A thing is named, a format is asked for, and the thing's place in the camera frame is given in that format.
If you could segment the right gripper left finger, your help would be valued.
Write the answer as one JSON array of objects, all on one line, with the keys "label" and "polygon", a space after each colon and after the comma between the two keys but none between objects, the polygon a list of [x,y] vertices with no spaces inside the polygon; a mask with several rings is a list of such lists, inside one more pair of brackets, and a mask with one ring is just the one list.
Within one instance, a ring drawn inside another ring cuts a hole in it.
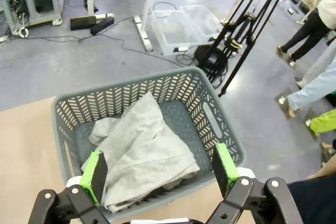
[{"label": "right gripper left finger", "polygon": [[35,200],[29,223],[70,223],[80,219],[82,223],[108,223],[99,210],[108,166],[104,153],[91,153],[86,169],[78,184],[56,193],[51,189],[41,190]]}]

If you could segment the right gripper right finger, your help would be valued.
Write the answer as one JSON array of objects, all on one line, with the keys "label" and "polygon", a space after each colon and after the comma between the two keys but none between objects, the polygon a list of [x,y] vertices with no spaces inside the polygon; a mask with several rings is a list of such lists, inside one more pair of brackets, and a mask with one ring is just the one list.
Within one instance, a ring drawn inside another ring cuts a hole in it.
[{"label": "right gripper right finger", "polygon": [[207,223],[237,223],[245,210],[255,223],[303,223],[284,179],[273,177],[261,183],[240,176],[224,143],[215,145],[212,166],[223,201]]}]

